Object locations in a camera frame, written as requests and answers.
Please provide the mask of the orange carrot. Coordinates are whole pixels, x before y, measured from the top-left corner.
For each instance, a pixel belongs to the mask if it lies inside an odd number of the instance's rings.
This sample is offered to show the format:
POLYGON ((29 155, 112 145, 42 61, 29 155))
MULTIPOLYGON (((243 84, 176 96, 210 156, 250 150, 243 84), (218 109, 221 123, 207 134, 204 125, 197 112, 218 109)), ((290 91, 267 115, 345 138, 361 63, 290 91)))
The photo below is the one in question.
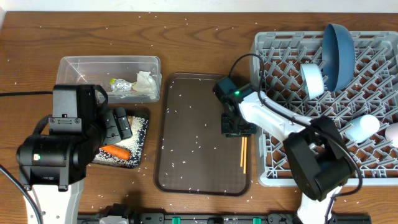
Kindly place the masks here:
POLYGON ((104 152, 107 152, 108 154, 117 157, 119 159, 128 161, 131 157, 131 153, 121 147, 114 146, 114 145, 108 145, 105 147, 102 147, 101 150, 104 152))

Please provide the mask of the yellow snack wrapper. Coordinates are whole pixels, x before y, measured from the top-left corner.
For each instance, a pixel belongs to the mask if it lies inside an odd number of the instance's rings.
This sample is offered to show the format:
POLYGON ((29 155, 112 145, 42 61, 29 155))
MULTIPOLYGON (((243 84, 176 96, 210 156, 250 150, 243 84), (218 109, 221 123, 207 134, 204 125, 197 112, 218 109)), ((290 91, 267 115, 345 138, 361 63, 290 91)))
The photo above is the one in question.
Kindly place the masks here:
POLYGON ((112 78, 109 84, 114 93, 132 91, 132 83, 124 79, 112 78))

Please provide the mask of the white tissue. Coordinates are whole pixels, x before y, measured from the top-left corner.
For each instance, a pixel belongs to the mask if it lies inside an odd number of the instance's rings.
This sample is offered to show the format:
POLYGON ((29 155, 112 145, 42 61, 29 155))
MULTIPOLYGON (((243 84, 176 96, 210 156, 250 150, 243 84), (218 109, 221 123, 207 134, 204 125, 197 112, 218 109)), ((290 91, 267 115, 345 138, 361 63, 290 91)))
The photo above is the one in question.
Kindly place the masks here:
POLYGON ((154 92, 156 89, 156 82, 151 77, 150 72, 140 71, 137 73, 137 81, 132 84, 132 91, 148 93, 154 92))

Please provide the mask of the light blue rice bowl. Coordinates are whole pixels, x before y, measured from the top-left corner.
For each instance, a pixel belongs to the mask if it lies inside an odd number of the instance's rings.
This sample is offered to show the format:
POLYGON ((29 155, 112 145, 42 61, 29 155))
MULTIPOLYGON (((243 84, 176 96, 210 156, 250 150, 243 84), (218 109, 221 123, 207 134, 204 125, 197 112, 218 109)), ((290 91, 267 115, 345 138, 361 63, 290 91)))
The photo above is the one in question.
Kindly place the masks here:
POLYGON ((310 100, 324 93, 324 83, 320 68, 314 63, 300 65, 300 73, 303 78, 305 91, 310 100))

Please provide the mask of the dark blue plate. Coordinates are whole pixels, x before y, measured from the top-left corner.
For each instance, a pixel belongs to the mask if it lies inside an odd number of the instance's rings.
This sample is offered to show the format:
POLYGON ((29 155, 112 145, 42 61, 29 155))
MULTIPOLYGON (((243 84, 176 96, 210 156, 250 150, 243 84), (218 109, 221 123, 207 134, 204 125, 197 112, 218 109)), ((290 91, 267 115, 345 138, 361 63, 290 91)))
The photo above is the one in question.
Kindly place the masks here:
POLYGON ((348 86, 354 75, 354 41, 350 31, 339 24, 328 24, 323 33, 323 74, 328 77, 329 91, 340 91, 348 86))

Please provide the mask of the light blue cup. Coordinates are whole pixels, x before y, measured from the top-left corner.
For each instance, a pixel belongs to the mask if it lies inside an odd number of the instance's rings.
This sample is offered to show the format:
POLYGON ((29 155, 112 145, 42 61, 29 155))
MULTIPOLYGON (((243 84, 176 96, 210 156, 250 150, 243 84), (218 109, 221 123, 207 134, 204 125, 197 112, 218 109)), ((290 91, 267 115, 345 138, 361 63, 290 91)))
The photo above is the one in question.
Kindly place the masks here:
POLYGON ((357 117, 349 121, 347 125, 349 124, 351 126, 345 132, 346 137, 350 141, 356 141, 357 143, 364 142, 373 134, 377 133, 380 128, 379 120, 370 114, 357 117))

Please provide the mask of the pink cup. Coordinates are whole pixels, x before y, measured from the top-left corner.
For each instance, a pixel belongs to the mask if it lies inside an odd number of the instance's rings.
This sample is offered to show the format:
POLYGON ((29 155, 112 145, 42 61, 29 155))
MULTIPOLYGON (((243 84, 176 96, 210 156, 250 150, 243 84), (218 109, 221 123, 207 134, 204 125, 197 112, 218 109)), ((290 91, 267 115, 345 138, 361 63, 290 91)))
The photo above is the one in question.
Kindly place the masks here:
POLYGON ((398 147, 398 123, 390 124, 386 128, 385 138, 391 142, 391 146, 398 147))

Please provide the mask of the brown food scrap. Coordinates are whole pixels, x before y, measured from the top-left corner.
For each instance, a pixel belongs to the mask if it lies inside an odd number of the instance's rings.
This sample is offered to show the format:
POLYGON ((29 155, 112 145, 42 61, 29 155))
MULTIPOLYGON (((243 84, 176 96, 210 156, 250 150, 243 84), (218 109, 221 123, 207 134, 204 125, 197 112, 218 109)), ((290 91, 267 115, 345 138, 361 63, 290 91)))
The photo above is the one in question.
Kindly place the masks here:
POLYGON ((127 121, 129 123, 129 126, 132 126, 132 119, 133 119, 132 116, 127 116, 127 121))

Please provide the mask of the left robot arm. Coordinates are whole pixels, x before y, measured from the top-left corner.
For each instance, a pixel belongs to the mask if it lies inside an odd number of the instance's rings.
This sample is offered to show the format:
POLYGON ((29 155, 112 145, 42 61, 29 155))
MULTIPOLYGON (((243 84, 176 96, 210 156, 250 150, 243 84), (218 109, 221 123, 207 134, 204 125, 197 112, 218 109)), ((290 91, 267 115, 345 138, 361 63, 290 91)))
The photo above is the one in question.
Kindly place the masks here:
POLYGON ((86 167, 99 148, 132 136, 124 108, 99 85, 55 85, 53 112, 16 153, 29 223, 76 223, 86 167))

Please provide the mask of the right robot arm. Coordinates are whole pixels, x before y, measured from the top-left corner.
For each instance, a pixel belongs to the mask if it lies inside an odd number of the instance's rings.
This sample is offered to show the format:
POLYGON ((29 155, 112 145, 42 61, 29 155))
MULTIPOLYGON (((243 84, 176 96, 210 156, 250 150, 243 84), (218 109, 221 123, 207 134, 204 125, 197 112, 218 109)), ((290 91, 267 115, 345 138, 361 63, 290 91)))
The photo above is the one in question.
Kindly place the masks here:
POLYGON ((332 119, 295 114, 272 101, 262 88, 239 88, 230 77, 218 80, 213 93, 224 107, 221 132, 248 137, 258 127, 283 144, 290 171, 302 191, 297 211, 301 223, 328 223, 342 187, 360 169, 332 119))

